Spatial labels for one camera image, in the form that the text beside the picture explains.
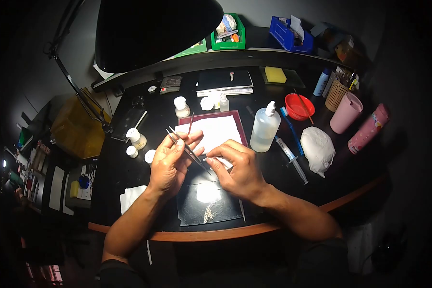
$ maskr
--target hand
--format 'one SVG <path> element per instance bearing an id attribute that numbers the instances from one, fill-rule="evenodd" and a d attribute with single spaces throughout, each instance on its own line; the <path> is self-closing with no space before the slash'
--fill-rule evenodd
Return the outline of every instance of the hand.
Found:
<path id="1" fill-rule="evenodd" d="M 22 188 L 17 188 L 15 190 L 15 196 L 17 198 L 17 200 L 19 201 L 21 199 L 21 197 L 23 197 L 23 189 Z"/>
<path id="2" fill-rule="evenodd" d="M 184 142 L 193 150 L 203 138 L 202 130 L 189 135 L 182 132 L 178 132 L 178 134 L 184 141 L 178 140 L 177 145 L 175 145 L 167 135 L 156 149 L 150 166 L 148 188 L 154 193 L 159 193 L 160 196 L 163 195 L 166 199 L 178 193 L 186 177 L 187 168 L 192 164 L 192 160 L 184 152 Z M 204 150 L 205 148 L 201 147 L 194 153 L 199 156 Z"/>
<path id="3" fill-rule="evenodd" d="M 259 204 L 267 183 L 256 164 L 256 152 L 234 140 L 228 140 L 209 151 L 207 156 L 223 156 L 234 165 L 229 173 L 217 159 L 207 159 L 224 190 L 234 197 Z"/>

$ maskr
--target black lamp shade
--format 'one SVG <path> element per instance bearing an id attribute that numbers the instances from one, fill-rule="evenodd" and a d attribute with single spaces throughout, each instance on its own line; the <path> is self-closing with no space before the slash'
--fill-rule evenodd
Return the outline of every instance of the black lamp shade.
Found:
<path id="1" fill-rule="evenodd" d="M 222 15 L 215 0 L 102 0 L 96 63 L 121 73 L 162 61 L 208 36 Z"/>

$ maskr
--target yellow sponge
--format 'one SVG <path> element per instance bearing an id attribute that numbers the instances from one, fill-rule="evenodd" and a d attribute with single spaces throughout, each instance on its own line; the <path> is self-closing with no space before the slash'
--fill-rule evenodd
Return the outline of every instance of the yellow sponge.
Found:
<path id="1" fill-rule="evenodd" d="M 266 66 L 267 81 L 275 83 L 285 83 L 287 77 L 281 68 Z"/>
<path id="2" fill-rule="evenodd" d="M 76 198 L 78 195 L 78 181 L 70 183 L 70 198 Z"/>

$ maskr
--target wicker pencil holder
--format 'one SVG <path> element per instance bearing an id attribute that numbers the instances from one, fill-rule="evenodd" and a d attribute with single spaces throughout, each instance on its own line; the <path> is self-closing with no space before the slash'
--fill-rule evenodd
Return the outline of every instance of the wicker pencil holder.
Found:
<path id="1" fill-rule="evenodd" d="M 346 86 L 342 85 L 338 80 L 333 80 L 330 90 L 328 92 L 325 106 L 331 111 L 336 112 L 339 104 L 341 103 L 342 97 L 350 91 Z"/>

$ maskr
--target pink cup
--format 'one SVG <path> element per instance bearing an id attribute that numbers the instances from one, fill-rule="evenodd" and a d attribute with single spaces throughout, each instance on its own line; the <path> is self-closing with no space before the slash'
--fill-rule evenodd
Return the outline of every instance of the pink cup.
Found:
<path id="1" fill-rule="evenodd" d="M 347 92 L 342 97 L 338 109 L 334 112 L 331 118 L 330 126 L 334 132 L 338 134 L 344 131 L 357 119 L 358 114 L 363 110 L 363 104 L 360 100 L 350 92 Z"/>
<path id="2" fill-rule="evenodd" d="M 365 123 L 347 142 L 347 147 L 353 154 L 357 154 L 371 139 L 373 139 L 379 130 L 389 122 L 389 113 L 384 104 L 379 104 L 376 110 L 366 119 Z"/>

